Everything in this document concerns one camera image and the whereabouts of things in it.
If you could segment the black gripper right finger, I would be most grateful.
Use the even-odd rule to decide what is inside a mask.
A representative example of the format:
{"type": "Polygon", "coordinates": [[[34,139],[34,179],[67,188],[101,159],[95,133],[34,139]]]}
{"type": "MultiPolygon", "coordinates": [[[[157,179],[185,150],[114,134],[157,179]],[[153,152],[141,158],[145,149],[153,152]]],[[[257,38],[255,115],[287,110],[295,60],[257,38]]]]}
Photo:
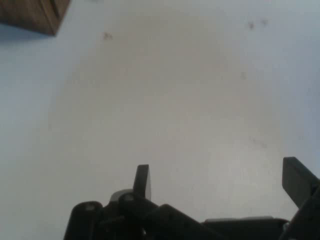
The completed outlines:
{"type": "Polygon", "coordinates": [[[296,157],[284,157],[282,187],[298,207],[286,224],[281,240],[318,240],[320,238],[320,179],[296,157]]]}

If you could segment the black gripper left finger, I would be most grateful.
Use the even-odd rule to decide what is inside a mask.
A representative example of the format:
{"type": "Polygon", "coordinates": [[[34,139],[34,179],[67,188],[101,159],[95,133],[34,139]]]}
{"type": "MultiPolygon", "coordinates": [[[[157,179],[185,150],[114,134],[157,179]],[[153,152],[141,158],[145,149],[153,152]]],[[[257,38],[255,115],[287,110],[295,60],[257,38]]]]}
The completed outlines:
{"type": "Polygon", "coordinates": [[[199,222],[168,204],[151,201],[150,168],[138,165],[133,187],[115,192],[106,206],[97,201],[76,205],[66,240],[206,240],[199,222]]]}

